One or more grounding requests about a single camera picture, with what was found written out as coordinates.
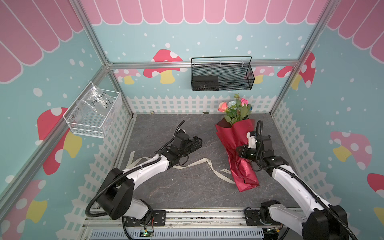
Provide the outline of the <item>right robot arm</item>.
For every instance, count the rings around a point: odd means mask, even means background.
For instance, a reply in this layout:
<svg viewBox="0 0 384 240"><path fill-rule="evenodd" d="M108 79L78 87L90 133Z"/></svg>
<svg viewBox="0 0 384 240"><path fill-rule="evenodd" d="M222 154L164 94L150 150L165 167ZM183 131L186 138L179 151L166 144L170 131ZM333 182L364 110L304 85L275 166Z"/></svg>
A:
<svg viewBox="0 0 384 240"><path fill-rule="evenodd" d="M293 170L289 163L274 153L270 136L252 131L247 133L248 144L237 148L240 157L256 163L291 195L301 212L271 200L261 204L259 221L264 225L280 223L305 240L355 240L348 227L346 211L333 206L316 194Z"/></svg>

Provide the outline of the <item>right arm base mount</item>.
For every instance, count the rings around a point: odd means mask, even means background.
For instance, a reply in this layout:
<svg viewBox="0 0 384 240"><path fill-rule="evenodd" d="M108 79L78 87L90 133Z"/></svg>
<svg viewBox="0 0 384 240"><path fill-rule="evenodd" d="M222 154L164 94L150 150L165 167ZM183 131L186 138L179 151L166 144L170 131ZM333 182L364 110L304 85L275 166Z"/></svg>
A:
<svg viewBox="0 0 384 240"><path fill-rule="evenodd" d="M247 226L270 226L271 223L265 223L259 215L259 210L252 208L245 208L244 210L245 220Z"/></svg>

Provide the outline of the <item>light blue fake flower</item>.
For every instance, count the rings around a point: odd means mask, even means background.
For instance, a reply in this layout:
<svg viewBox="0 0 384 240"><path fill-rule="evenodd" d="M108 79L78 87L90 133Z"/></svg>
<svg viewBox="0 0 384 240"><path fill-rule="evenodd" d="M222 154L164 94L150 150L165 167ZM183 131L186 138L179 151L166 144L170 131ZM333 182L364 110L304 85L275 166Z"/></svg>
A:
<svg viewBox="0 0 384 240"><path fill-rule="evenodd" d="M247 106L241 106L241 97L239 94L235 94L234 98L234 100L227 102L228 110L224 113L224 119L231 126L237 122L248 119L253 110L250 102Z"/></svg>

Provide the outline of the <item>cream ribbon strip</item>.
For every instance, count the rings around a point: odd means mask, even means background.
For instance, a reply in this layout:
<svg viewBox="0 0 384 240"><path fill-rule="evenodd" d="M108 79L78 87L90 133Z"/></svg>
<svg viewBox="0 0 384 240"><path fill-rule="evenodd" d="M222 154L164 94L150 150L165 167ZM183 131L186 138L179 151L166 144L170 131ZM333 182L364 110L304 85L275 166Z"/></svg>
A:
<svg viewBox="0 0 384 240"><path fill-rule="evenodd" d="M144 163L144 161L149 161L151 159L151 158L148 158L148 157L142 157L142 158L138 158L138 159L134 160L134 155L135 155L135 151L132 151L130 153L129 161L128 161L127 165L125 166L125 169L132 169L133 167L135 167L135 166L137 166L137 165L139 165L141 163ZM196 161L196 162L194 162L194 163L192 163L190 165L187 165L187 166L173 166L173 168L177 169L177 170L182 170L182 169L191 168L191 167L194 167L194 166L197 166L197 165L201 165L201 164L204 164L204 163L206 163L210 167L212 172L218 178L220 178L221 180L223 180L223 181L225 181L225 182L227 182L229 184L233 184L233 185L236 184L232 179L230 179L230 178L224 176L223 174L221 174L220 172L216 171L214 169L214 167L213 167L212 161L209 160L208 158L203 158L203 159L198 160L198 161Z"/></svg>

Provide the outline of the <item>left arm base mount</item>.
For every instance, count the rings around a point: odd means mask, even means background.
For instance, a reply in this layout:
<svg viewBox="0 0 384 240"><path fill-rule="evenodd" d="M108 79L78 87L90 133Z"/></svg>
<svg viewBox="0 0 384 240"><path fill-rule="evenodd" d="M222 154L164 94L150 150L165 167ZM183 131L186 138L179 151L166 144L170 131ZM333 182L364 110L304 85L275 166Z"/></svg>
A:
<svg viewBox="0 0 384 240"><path fill-rule="evenodd" d="M133 217L125 218L126 227L164 227L166 224L167 212L164 210L149 211L141 220Z"/></svg>

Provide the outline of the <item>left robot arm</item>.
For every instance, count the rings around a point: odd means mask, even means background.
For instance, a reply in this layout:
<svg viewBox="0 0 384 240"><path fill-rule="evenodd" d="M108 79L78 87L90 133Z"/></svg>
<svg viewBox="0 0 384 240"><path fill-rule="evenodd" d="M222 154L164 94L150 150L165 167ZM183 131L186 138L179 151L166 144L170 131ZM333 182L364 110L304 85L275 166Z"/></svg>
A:
<svg viewBox="0 0 384 240"><path fill-rule="evenodd" d="M178 165L180 159L187 158L202 145L201 138L190 138L184 130L178 129L173 138L156 151L153 158L132 169L110 170L98 192L88 203L86 216L109 216L112 220L134 218L146 224L153 215L153 209L145 201L133 199L134 191L155 175Z"/></svg>

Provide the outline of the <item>pink orange fake rose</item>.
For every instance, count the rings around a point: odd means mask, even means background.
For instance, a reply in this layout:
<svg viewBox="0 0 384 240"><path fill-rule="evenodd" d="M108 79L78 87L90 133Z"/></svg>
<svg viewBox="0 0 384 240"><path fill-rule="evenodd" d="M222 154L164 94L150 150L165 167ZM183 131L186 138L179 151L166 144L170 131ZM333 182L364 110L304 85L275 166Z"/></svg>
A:
<svg viewBox="0 0 384 240"><path fill-rule="evenodd" d="M225 113L228 110L228 104L227 102L222 102L219 104L218 111L221 113Z"/></svg>

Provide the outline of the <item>small pink fake rose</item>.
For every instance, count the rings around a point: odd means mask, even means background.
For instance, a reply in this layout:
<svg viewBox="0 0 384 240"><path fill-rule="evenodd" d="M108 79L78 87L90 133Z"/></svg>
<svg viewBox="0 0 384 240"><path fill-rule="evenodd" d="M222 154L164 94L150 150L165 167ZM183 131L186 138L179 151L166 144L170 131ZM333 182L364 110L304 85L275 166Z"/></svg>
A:
<svg viewBox="0 0 384 240"><path fill-rule="evenodd" d="M244 107L244 106L247 106L249 104L249 101L244 99L244 98L241 98L241 106Z"/></svg>

